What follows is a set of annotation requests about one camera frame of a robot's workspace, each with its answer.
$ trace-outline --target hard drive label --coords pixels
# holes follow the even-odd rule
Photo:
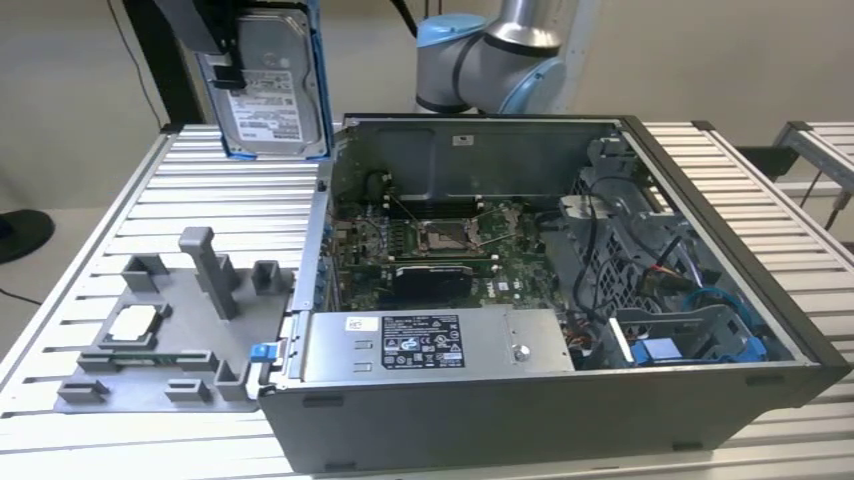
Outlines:
[[[397,370],[465,366],[457,315],[384,317],[384,367]]]
[[[246,90],[229,92],[241,140],[302,142],[291,72],[245,71]]]

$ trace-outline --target black base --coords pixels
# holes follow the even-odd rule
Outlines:
[[[54,220],[38,210],[0,215],[0,264],[30,255],[54,236]]]

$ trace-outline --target open computer tower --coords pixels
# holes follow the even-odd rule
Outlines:
[[[848,372],[634,117],[345,127],[259,396],[297,471],[712,449]]]

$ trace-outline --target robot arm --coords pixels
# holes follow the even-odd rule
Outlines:
[[[425,112],[542,113],[566,79],[561,0],[505,0],[500,17],[449,14],[418,29],[417,103]]]
[[[155,0],[185,45],[214,71],[215,89],[246,88],[241,0]],[[500,17],[429,18],[418,27],[417,103],[422,111],[542,113],[566,68],[553,19],[564,0],[505,0]]]

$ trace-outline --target small circuit board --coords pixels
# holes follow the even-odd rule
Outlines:
[[[481,201],[464,218],[418,205],[401,208],[405,215],[361,205],[340,208],[346,218],[336,221],[334,262],[342,311],[490,304],[568,309],[538,214],[525,205]]]

